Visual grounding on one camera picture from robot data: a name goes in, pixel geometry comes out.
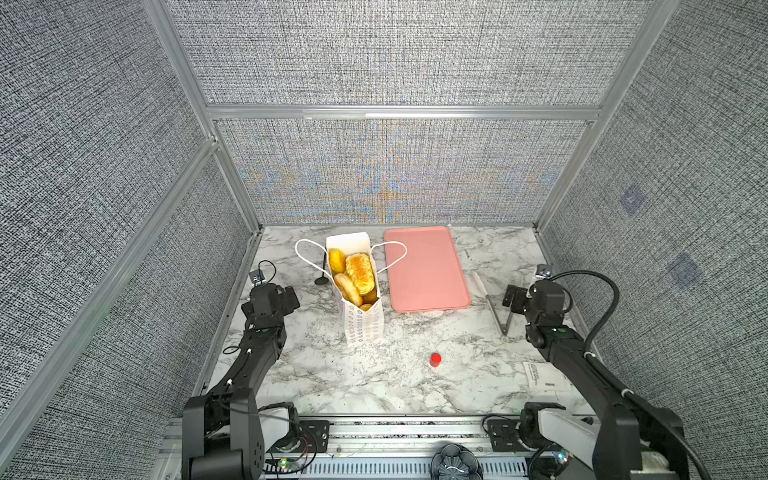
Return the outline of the small yellow bread roll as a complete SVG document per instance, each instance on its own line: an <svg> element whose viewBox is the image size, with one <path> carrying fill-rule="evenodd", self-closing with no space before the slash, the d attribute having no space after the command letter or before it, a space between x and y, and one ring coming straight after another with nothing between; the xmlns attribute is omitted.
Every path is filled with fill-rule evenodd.
<svg viewBox="0 0 768 480"><path fill-rule="evenodd" d="M346 272L346 255L337 248L328 249L328 264L333 275Z"/></svg>

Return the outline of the white printed paper bag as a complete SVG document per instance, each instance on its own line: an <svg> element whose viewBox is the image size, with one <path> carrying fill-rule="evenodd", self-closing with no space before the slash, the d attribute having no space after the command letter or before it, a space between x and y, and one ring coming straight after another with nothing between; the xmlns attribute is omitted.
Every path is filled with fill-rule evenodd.
<svg viewBox="0 0 768 480"><path fill-rule="evenodd" d="M374 251L385 246L402 250L394 262L408 256L400 241L373 244L365 232L330 236L324 244L300 239L294 244L298 258L330 278L341 312L343 330L350 345L372 343L384 338L385 315L379 275L389 264L379 267Z"/></svg>

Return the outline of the striped croissant bread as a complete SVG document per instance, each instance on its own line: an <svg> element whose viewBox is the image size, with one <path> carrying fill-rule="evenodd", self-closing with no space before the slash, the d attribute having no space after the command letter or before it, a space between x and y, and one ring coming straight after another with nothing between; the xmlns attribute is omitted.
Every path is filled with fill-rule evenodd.
<svg viewBox="0 0 768 480"><path fill-rule="evenodd" d="M351 254L346 258L345 264L346 274L360 295L367 295L375 289L375 272L368 254Z"/></svg>

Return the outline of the round striped bun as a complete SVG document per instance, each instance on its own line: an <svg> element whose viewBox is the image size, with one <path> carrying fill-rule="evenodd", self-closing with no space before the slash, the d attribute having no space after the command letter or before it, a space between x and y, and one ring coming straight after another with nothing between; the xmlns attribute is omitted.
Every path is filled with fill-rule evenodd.
<svg viewBox="0 0 768 480"><path fill-rule="evenodd" d="M339 273L334 275L334 282L341 292L344 300L350 302L356 307L360 307L362 305L362 296L347 274Z"/></svg>

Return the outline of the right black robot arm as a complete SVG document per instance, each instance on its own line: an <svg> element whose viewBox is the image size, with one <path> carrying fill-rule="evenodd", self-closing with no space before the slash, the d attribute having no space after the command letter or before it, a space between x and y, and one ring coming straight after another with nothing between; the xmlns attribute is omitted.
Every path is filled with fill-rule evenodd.
<svg viewBox="0 0 768 480"><path fill-rule="evenodd" d="M529 478L556 479L573 459L597 479L687 479L692 472L710 478L685 438L681 418L634 392L596 355L594 339L618 307L620 290L604 274L586 274L612 292L607 310L587 336L566 326L574 298L560 284L563 276L552 274L547 265L537 267L529 287L508 285L502 301L512 315L525 317L526 341L571 382L596 415L587 423L558 403L526 403L517 438L534 451L526 462Z"/></svg>

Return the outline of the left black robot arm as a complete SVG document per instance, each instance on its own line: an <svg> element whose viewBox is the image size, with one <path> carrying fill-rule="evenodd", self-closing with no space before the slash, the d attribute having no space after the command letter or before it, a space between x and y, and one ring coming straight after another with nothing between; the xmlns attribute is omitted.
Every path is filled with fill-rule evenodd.
<svg viewBox="0 0 768 480"><path fill-rule="evenodd" d="M285 346L284 317L299 307L290 286L264 283L252 288L242 306L246 322L237 358L218 384L183 408L183 479L261 477L270 446L255 396Z"/></svg>

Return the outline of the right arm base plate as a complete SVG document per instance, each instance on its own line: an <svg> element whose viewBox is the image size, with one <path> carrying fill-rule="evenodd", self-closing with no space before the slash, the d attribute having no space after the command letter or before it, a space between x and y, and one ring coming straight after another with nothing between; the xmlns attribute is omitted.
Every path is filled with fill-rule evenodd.
<svg viewBox="0 0 768 480"><path fill-rule="evenodd" d="M517 418L501 418L494 416L484 422L493 452L525 452L527 447L519 436L519 420Z"/></svg>

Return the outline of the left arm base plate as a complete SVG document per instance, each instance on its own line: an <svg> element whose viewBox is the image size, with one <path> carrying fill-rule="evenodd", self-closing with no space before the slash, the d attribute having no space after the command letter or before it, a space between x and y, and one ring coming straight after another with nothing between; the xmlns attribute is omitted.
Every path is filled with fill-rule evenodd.
<svg viewBox="0 0 768 480"><path fill-rule="evenodd" d="M331 423L327 420L300 420L303 436L308 442L307 450L310 455L314 453L326 453L330 440Z"/></svg>

